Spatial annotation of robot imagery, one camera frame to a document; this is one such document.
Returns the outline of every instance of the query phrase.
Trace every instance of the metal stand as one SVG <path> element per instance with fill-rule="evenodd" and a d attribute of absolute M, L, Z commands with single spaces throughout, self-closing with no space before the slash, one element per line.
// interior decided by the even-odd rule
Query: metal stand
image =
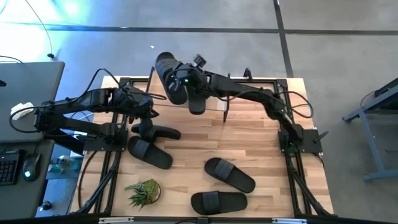
<path fill-rule="evenodd" d="M 366 103 L 362 108 L 358 108 L 355 111 L 343 117 L 343 121 L 346 121 L 347 123 L 351 122 L 355 118 L 361 118 L 362 125 L 365 130 L 366 139 L 368 140 L 373 160 L 377 167 L 376 172 L 363 176 L 364 182 L 375 179 L 398 177 L 398 169 L 388 170 L 384 167 L 379 151 L 377 150 L 376 143 L 374 141 L 374 136 L 369 126 L 368 120 L 366 119 L 367 113 L 372 113 L 372 114 L 397 113 L 397 111 L 394 110 L 393 111 L 380 110 L 380 107 L 383 107 L 384 103 L 390 103 L 391 101 L 394 101 L 394 99 L 396 99 L 397 96 L 398 96 L 398 85 L 378 95 L 375 99 L 371 100 L 369 103 Z"/>

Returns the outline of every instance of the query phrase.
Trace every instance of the white object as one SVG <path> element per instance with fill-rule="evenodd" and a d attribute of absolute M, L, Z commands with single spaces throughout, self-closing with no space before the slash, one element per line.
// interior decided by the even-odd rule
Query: white object
<path fill-rule="evenodd" d="M 32 107 L 32 106 L 33 106 L 33 104 L 31 102 L 28 102 L 28 103 L 25 103 L 25 104 L 19 103 L 17 106 L 11 108 L 11 114 L 15 113 L 15 111 L 18 111 L 18 110 L 21 110 L 21 109 L 24 109 L 24 108 L 28 108 L 28 107 Z M 23 110 L 23 111 L 15 114 L 12 117 L 12 119 L 13 120 L 18 120 L 19 118 L 25 116 L 27 113 L 30 113 L 32 111 L 33 111 L 33 108 L 27 109 L 27 110 Z"/>

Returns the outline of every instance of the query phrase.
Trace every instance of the computer mouse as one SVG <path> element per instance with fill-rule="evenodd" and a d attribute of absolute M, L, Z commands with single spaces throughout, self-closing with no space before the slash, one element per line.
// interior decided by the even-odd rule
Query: computer mouse
<path fill-rule="evenodd" d="M 39 177 L 39 160 L 40 154 L 38 153 L 32 153 L 26 156 L 22 168 L 22 175 L 24 176 L 26 181 L 35 181 Z"/>

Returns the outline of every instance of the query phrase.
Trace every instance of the gray desk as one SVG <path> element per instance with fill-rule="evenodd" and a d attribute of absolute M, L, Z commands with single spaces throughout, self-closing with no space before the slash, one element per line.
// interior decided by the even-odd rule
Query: gray desk
<path fill-rule="evenodd" d="M 54 140 L 43 140 L 37 146 L 36 153 L 40 153 L 40 175 L 33 182 L 25 181 L 22 174 L 22 166 L 17 173 L 17 183 L 15 185 L 0 186 L 0 220 L 33 218 L 37 207 L 41 204 L 46 185 L 45 176 L 47 167 L 50 164 L 51 154 L 54 148 Z M 26 155 L 33 153 L 36 142 L 25 143 L 2 143 L 0 149 L 22 149 L 22 161 Z"/>
<path fill-rule="evenodd" d="M 0 80 L 7 86 L 0 87 L 0 142 L 37 141 L 42 133 L 20 133 L 9 125 L 11 108 L 18 103 L 31 102 L 40 106 L 44 101 L 55 100 L 60 84 L 63 62 L 0 63 Z M 14 121 L 17 128 L 31 131 L 35 115 L 29 113 Z"/>

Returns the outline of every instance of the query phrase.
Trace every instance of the black slide sandal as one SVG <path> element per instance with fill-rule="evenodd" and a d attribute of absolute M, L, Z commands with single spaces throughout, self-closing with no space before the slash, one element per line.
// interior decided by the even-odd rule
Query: black slide sandal
<path fill-rule="evenodd" d="M 168 169 L 173 164 L 172 156 L 138 136 L 130 138 L 127 149 L 135 158 L 161 169 Z"/>
<path fill-rule="evenodd" d="M 191 205 L 200 215 L 216 215 L 244 210 L 248 199 L 240 192 L 200 192 L 192 195 Z"/>
<path fill-rule="evenodd" d="M 253 178 L 225 159 L 211 158 L 207 160 L 205 171 L 210 176 L 245 193 L 252 192 L 256 187 L 256 182 Z"/>

